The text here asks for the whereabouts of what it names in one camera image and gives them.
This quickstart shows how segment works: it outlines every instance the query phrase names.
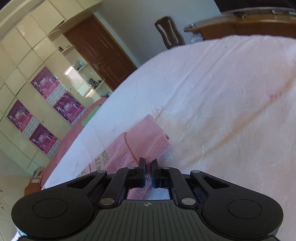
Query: brown door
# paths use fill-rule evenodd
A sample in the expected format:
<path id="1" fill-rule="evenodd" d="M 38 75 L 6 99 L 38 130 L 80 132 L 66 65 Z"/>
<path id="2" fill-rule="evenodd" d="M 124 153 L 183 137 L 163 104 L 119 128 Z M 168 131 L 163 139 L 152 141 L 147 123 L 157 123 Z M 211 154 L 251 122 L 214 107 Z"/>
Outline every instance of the brown door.
<path id="1" fill-rule="evenodd" d="M 93 15 L 64 35 L 112 90 L 136 70 L 131 60 Z"/>

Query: wooden desk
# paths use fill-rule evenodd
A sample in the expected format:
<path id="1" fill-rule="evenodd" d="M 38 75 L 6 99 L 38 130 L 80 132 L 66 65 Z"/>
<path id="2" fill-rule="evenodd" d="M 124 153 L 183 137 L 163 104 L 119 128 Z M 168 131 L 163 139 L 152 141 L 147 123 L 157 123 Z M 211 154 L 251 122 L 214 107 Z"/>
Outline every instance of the wooden desk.
<path id="1" fill-rule="evenodd" d="M 195 23 L 184 32 L 202 33 L 205 40 L 229 35 L 272 35 L 296 38 L 296 17 L 290 15 L 222 16 Z"/>

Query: silver screw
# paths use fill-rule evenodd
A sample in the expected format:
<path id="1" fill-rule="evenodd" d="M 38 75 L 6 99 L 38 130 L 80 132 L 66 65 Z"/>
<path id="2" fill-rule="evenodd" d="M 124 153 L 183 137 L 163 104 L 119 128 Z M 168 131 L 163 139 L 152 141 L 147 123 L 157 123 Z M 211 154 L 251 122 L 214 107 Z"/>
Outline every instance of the silver screw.
<path id="1" fill-rule="evenodd" d="M 194 205 L 194 204 L 196 203 L 196 201 L 195 201 L 193 198 L 189 198 L 189 197 L 187 197 L 187 198 L 183 198 L 183 199 L 181 200 L 181 202 L 182 202 L 183 204 L 185 204 L 185 205 L 188 205 L 188 206 L 190 206 L 190 205 Z"/>
<path id="2" fill-rule="evenodd" d="M 106 205 L 106 206 L 112 205 L 113 203 L 115 203 L 115 201 L 112 198 L 103 198 L 101 200 L 101 204 Z"/>

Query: green pillow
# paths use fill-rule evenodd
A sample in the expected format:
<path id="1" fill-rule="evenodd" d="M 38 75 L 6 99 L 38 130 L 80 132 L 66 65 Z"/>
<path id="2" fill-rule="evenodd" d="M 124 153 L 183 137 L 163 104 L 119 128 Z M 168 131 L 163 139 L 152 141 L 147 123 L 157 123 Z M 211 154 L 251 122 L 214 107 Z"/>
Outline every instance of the green pillow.
<path id="1" fill-rule="evenodd" d="M 81 122 L 81 125 L 83 127 L 86 126 L 86 124 L 91 120 L 91 118 L 95 115 L 95 113 L 101 108 L 101 105 L 95 107 L 90 113 L 89 115 Z"/>

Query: white bed sheet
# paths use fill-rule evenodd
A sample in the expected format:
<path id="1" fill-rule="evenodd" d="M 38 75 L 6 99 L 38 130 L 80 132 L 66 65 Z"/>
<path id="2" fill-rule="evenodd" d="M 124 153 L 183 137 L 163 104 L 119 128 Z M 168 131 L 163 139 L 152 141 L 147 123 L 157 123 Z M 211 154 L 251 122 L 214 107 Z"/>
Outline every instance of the white bed sheet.
<path id="1" fill-rule="evenodd" d="M 116 89 L 45 187 L 75 178 L 150 113 L 172 144 L 160 166 L 199 169 L 274 198 L 284 210 L 277 237 L 295 240 L 295 79 L 294 39 L 230 36 L 165 51 Z"/>

